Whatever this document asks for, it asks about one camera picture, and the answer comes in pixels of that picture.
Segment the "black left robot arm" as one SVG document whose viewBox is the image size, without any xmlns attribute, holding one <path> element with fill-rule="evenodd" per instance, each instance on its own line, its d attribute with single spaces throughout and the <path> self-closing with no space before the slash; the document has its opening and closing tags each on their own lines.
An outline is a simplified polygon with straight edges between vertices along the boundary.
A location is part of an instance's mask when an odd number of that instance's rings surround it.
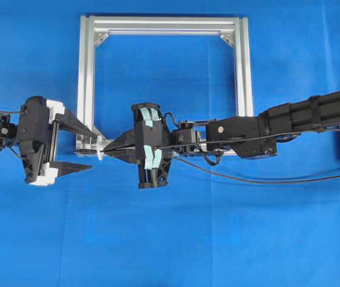
<svg viewBox="0 0 340 287">
<path fill-rule="evenodd" d="M 19 111 L 0 111 L 0 151 L 18 146 L 19 152 L 14 154 L 23 164 L 25 182 L 39 187 L 91 169 L 89 165 L 56 161 L 60 130 L 96 138 L 62 102 L 30 97 Z"/>
</svg>

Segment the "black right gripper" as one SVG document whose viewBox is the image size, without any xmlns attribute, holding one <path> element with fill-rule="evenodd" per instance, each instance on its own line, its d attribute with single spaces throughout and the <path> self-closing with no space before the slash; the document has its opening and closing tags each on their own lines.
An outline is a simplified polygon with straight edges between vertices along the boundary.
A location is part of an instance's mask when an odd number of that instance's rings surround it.
<svg viewBox="0 0 340 287">
<path fill-rule="evenodd" d="M 160 111 L 160 105 L 132 105 L 134 130 L 125 131 L 109 143 L 105 155 L 138 165 L 138 187 L 159 188 L 168 184 L 172 155 L 161 149 L 170 143 L 170 134 Z M 115 150 L 135 146 L 135 150 Z"/>
</svg>

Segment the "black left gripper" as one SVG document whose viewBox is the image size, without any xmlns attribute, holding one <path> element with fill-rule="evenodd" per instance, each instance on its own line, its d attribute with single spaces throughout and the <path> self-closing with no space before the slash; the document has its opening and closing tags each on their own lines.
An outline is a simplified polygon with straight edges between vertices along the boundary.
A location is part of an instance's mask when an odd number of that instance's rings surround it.
<svg viewBox="0 0 340 287">
<path fill-rule="evenodd" d="M 62 102 L 34 96 L 26 100 L 20 111 L 22 114 L 17 127 L 17 143 L 27 184 L 44 187 L 53 184 L 57 177 L 92 168 L 91 165 L 68 162 L 55 162 L 55 167 L 51 167 L 52 160 L 44 162 L 50 125 L 54 120 L 59 122 L 60 130 L 97 138 L 73 113 L 65 112 Z"/>
</svg>

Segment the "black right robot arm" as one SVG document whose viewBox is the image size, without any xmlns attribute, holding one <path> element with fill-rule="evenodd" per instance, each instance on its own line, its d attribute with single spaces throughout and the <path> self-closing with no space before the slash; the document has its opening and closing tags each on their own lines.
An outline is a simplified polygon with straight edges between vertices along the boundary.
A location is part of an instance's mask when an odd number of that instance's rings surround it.
<svg viewBox="0 0 340 287">
<path fill-rule="evenodd" d="M 103 153 L 136 164 L 139 188 L 158 188 L 167 186 L 175 154 L 200 155 L 211 166 L 230 150 L 247 159 L 273 157 L 278 143 L 303 132 L 323 133 L 339 126 L 340 91 L 275 106 L 256 117 L 180 121 L 175 130 L 169 129 L 167 115 L 157 104 L 132 105 L 132 112 L 133 128 L 109 143 Z"/>
</svg>

